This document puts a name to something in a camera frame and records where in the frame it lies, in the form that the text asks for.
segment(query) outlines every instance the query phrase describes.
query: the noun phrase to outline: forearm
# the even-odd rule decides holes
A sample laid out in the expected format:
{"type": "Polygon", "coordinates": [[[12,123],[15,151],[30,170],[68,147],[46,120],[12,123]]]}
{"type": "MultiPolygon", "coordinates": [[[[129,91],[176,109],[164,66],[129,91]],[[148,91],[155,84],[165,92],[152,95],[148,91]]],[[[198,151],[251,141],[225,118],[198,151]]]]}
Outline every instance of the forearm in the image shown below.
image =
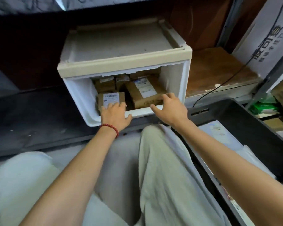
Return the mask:
{"type": "Polygon", "coordinates": [[[283,225],[283,185],[191,121],[186,120],[174,128],[196,149],[256,225],[283,225]]]}
{"type": "Polygon", "coordinates": [[[20,225],[81,225],[115,136],[113,129],[102,127],[45,191],[20,225]]]}

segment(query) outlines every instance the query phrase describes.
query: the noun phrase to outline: red beaded bracelet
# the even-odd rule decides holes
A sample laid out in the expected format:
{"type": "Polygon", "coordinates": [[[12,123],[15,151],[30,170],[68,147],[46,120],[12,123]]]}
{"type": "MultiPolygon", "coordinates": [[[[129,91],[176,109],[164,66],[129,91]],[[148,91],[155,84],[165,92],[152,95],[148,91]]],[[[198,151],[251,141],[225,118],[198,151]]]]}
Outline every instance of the red beaded bracelet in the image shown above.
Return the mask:
{"type": "Polygon", "coordinates": [[[117,133],[117,136],[116,136],[115,138],[117,138],[117,137],[119,136],[119,131],[118,131],[117,128],[114,127],[113,125],[110,125],[110,124],[101,124],[101,125],[100,125],[100,128],[101,128],[102,126],[107,126],[107,127],[109,127],[109,128],[114,129],[114,131],[117,133]]]}

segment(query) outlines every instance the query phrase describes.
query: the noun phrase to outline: hand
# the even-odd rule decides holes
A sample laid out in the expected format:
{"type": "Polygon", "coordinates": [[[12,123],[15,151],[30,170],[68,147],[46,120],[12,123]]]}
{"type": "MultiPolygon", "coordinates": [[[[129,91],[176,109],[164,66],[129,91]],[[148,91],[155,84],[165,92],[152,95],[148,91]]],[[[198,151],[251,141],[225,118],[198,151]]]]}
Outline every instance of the hand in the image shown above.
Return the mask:
{"type": "Polygon", "coordinates": [[[129,116],[125,118],[126,106],[125,102],[122,102],[121,104],[115,103],[114,105],[109,103],[107,109],[102,106],[102,124],[113,125],[119,132],[126,128],[132,120],[132,114],[129,114],[129,116]]]}
{"type": "Polygon", "coordinates": [[[164,101],[162,110],[155,105],[150,105],[150,108],[159,119],[175,129],[176,126],[184,124],[188,120],[187,108],[173,93],[163,94],[162,99],[164,101]]]}

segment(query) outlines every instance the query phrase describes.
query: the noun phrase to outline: finger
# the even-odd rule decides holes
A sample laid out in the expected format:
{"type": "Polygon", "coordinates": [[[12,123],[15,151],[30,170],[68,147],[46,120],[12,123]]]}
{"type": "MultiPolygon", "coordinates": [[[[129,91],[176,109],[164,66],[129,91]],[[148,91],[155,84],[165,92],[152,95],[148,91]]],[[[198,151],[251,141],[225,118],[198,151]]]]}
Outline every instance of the finger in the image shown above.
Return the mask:
{"type": "Polygon", "coordinates": [[[152,111],[155,113],[156,116],[160,115],[161,110],[157,108],[155,105],[150,105],[150,108],[152,109],[152,111]]]}
{"type": "Polygon", "coordinates": [[[125,102],[122,102],[119,106],[122,107],[122,108],[126,108],[127,107],[125,102]]]}
{"type": "Polygon", "coordinates": [[[170,98],[169,98],[166,94],[163,94],[163,95],[162,95],[162,99],[164,100],[164,102],[166,102],[166,101],[169,100],[170,98]]]}
{"type": "Polygon", "coordinates": [[[174,94],[174,93],[168,93],[167,95],[168,95],[168,97],[169,97],[169,98],[171,98],[171,99],[176,98],[176,96],[175,96],[175,94],[174,94]]]}
{"type": "Polygon", "coordinates": [[[128,126],[132,121],[132,114],[129,114],[128,117],[125,118],[125,120],[127,121],[127,126],[128,126]]]}

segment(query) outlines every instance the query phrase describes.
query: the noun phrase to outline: person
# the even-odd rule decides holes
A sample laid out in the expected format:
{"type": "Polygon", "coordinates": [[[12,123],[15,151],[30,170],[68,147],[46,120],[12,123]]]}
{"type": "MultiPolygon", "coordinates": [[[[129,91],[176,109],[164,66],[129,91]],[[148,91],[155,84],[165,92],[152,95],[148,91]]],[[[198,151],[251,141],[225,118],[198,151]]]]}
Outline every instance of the person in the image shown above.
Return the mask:
{"type": "MultiPolygon", "coordinates": [[[[163,109],[151,105],[153,112],[194,147],[253,223],[257,226],[283,225],[283,185],[198,129],[188,119],[186,107],[173,93],[162,97],[163,109]]],[[[109,104],[107,109],[102,107],[102,124],[110,124],[118,131],[125,129],[132,119],[131,115],[125,118],[125,107],[125,103],[109,104]]],[[[203,188],[193,189],[201,182],[194,182],[198,175],[194,179],[188,177],[187,168],[191,161],[189,159],[184,163],[186,152],[175,154],[175,151],[167,150],[172,148],[171,141],[160,141],[161,136],[168,132],[172,131],[150,126],[142,133],[139,181],[143,219],[140,224],[229,225],[228,220],[221,219],[221,213],[209,194],[203,188]],[[178,168],[182,169],[180,173],[173,174],[178,168]],[[195,201],[191,201],[189,196],[193,196],[195,201]],[[199,198],[202,197],[209,200],[208,205],[201,202],[199,198]],[[193,204],[191,202],[197,202],[193,209],[189,209],[193,204]]],[[[113,128],[102,126],[42,194],[20,226],[81,225],[103,161],[116,134],[113,128]]],[[[184,148],[182,143],[175,146],[184,148]]]]}

